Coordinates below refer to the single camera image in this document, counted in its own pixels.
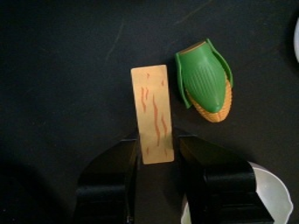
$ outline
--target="wooden block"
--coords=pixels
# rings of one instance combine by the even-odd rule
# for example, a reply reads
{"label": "wooden block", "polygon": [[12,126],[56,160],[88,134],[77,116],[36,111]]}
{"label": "wooden block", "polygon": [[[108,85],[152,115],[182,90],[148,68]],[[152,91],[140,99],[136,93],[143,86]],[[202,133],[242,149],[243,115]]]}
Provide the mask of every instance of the wooden block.
{"label": "wooden block", "polygon": [[166,65],[131,70],[144,164],[174,161],[172,120]]}

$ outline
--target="toy corn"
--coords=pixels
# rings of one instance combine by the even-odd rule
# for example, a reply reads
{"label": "toy corn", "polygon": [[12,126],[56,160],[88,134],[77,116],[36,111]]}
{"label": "toy corn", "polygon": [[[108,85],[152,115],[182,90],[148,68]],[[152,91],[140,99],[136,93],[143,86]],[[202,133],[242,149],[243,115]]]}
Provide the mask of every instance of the toy corn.
{"label": "toy corn", "polygon": [[212,123],[230,113],[232,74],[211,41],[192,45],[175,54],[178,82],[186,107],[191,105]]}

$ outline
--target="black background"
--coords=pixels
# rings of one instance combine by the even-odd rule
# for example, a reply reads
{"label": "black background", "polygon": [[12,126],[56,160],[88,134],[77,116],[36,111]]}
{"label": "black background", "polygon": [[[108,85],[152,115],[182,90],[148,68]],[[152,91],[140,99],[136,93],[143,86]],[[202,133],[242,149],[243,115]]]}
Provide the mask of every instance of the black background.
{"label": "black background", "polygon": [[[84,167],[136,128],[131,68],[160,64],[172,126],[284,181],[299,223],[298,16],[296,0],[0,1],[1,223],[55,223],[47,203],[72,215]],[[174,54],[206,38],[235,79],[222,123],[186,109],[176,84]],[[175,169],[140,167],[138,224],[179,223]]]}

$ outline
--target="white plate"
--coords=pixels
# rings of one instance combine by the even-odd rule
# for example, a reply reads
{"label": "white plate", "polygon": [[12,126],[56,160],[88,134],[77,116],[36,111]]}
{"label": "white plate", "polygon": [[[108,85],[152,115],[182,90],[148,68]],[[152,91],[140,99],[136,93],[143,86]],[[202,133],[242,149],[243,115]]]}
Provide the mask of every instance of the white plate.
{"label": "white plate", "polygon": [[299,62],[299,19],[296,21],[296,26],[294,29],[294,53]]}
{"label": "white plate", "polygon": [[[250,163],[256,175],[256,193],[267,211],[271,213],[275,224],[286,224],[294,211],[294,204],[283,181],[264,167]],[[191,224],[188,202],[183,202],[182,224]]]}

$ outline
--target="red marking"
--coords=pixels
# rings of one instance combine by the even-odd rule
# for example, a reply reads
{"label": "red marking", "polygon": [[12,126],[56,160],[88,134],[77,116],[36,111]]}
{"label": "red marking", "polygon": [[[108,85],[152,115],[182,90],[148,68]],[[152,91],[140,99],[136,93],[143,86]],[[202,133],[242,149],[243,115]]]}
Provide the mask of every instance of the red marking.
{"label": "red marking", "polygon": [[146,91],[143,87],[142,87],[142,104],[146,112]]}
{"label": "red marking", "polygon": [[148,89],[146,89],[146,94],[144,94],[146,99],[147,99],[147,95],[148,95]]}
{"label": "red marking", "polygon": [[166,134],[167,134],[167,125],[164,122],[164,115],[162,116],[162,122],[163,122],[163,137],[166,138]]}
{"label": "red marking", "polygon": [[154,96],[154,127],[155,127],[155,133],[156,133],[156,146],[160,144],[160,130],[158,126],[158,107],[155,105],[155,96]]}

